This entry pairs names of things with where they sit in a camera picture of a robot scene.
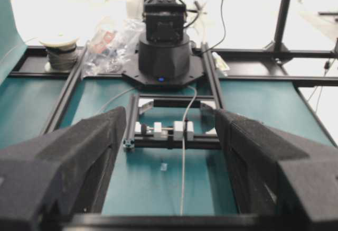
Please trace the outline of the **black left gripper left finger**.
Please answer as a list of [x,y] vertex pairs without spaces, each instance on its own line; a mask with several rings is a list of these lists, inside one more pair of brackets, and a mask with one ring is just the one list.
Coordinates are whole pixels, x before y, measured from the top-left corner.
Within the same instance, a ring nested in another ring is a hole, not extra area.
[[71,213],[88,171],[117,153],[125,128],[119,106],[1,149],[1,230],[38,230],[47,215]]

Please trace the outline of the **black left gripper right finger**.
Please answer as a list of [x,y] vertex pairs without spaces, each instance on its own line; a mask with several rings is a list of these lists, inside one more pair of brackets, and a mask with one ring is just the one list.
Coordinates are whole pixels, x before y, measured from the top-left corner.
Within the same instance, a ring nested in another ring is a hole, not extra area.
[[337,148],[224,109],[215,129],[244,230],[337,230]]

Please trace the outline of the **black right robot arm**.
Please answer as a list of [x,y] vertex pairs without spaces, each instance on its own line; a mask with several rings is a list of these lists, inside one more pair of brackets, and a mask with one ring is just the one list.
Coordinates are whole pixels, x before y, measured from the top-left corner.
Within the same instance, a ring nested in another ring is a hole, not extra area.
[[146,0],[145,32],[139,37],[140,72],[165,82],[185,76],[191,63],[190,37],[186,33],[187,8],[182,0]]

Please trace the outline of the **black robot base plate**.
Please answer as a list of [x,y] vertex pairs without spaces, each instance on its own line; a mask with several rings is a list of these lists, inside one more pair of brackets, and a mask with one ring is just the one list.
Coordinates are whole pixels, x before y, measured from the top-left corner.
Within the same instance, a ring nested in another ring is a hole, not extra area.
[[123,65],[123,76],[148,89],[179,89],[204,76],[203,59],[189,50],[141,51]]

